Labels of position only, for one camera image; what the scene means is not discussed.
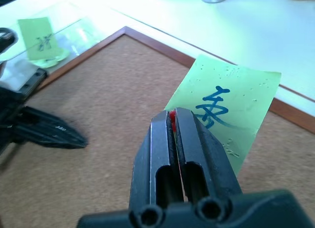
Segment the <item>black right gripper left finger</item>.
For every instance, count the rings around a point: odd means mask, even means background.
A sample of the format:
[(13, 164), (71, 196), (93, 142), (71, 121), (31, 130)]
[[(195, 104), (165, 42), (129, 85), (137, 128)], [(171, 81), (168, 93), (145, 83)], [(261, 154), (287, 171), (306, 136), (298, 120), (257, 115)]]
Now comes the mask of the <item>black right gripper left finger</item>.
[(152, 118), (135, 156), (129, 209), (149, 204), (166, 208), (178, 202), (178, 157), (171, 118), (162, 111)]

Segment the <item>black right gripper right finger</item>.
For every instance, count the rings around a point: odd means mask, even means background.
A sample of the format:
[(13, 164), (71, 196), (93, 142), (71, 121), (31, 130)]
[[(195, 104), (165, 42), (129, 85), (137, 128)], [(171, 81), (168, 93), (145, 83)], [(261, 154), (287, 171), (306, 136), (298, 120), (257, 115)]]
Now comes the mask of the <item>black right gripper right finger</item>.
[(176, 108), (177, 151), (188, 200), (225, 199), (242, 193), (227, 154), (194, 113)]

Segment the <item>pale green paper note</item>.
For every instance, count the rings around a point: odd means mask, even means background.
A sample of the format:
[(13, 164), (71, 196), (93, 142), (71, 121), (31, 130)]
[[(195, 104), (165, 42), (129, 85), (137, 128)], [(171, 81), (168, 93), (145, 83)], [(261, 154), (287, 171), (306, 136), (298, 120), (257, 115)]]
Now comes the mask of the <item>pale green paper note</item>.
[(62, 53), (59, 56), (56, 56), (51, 59), (34, 60), (34, 61), (30, 61), (30, 63), (32, 63), (33, 65), (39, 68), (50, 68), (57, 65), (62, 60), (66, 59), (69, 56), (69, 54), (70, 54), (70, 51), (66, 49), (62, 49)]

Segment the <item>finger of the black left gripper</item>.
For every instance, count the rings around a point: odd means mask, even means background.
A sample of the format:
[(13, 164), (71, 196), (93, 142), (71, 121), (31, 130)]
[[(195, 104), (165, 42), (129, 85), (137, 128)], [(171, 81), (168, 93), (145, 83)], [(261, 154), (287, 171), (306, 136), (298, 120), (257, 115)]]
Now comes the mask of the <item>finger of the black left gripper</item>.
[(62, 124), (17, 125), (17, 136), (47, 148), (80, 149), (87, 146), (87, 139), (77, 130)]
[(32, 107), (23, 108), (23, 138), (38, 145), (87, 145), (88, 140), (64, 120)]

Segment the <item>cork board with wooden frame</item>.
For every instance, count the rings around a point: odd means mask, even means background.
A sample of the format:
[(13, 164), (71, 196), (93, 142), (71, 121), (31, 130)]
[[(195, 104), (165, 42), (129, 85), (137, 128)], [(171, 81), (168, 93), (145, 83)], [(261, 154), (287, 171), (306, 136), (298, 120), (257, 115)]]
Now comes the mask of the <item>cork board with wooden frame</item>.
[(315, 228), (287, 190), (190, 202), (178, 151), (178, 202), (129, 209), (135, 156), (194, 61), (149, 64), (148, 48), (122, 43), (124, 35), (56, 71), (28, 102), (88, 144), (47, 148), (17, 136), (0, 159), (0, 228)]

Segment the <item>clear plastic box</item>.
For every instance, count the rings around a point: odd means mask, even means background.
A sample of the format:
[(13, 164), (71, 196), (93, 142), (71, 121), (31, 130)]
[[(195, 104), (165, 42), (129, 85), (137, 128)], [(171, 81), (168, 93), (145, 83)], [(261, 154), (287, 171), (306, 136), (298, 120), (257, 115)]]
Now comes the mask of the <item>clear plastic box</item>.
[(57, 65), (44, 68), (49, 73), (56, 71), (103, 39), (103, 34), (95, 27), (86, 14), (78, 7), (68, 2), (57, 3), (29, 17), (21, 16), (16, 19), (15, 24), (11, 26), (11, 29), (13, 29), (18, 36), (18, 41), (4, 54), (0, 55), (0, 60), (7, 61), (2, 79), (26, 78), (31, 75), (35, 69), (39, 68), (30, 63), (28, 59), (18, 20), (42, 17), (49, 18), (59, 46), (62, 49), (70, 51), (69, 56)]

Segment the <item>green note with blue writing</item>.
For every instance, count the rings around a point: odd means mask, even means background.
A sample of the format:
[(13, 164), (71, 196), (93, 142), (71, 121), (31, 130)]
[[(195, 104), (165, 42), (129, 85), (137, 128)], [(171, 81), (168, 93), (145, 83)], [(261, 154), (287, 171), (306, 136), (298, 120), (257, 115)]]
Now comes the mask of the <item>green note with blue writing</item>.
[(191, 110), (219, 140), (238, 174), (276, 94), (281, 73), (253, 70), (200, 55), (166, 110)]

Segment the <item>red pushpin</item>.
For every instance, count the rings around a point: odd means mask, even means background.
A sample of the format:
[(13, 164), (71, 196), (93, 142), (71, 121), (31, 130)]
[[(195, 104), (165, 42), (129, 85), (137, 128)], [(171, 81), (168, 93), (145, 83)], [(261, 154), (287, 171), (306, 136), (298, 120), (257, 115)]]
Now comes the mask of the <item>red pushpin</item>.
[(176, 123), (175, 123), (175, 118), (176, 118), (176, 111), (172, 110), (169, 112), (169, 117), (171, 120), (171, 126), (172, 126), (172, 130), (175, 133), (176, 132)]

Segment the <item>green note with dark writing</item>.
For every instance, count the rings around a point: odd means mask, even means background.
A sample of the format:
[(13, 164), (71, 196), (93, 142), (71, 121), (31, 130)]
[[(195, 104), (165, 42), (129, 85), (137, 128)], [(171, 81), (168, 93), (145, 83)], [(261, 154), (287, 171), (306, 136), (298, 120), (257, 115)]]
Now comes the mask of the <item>green note with dark writing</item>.
[(63, 53), (48, 17), (19, 19), (18, 25), (30, 61), (53, 59)]

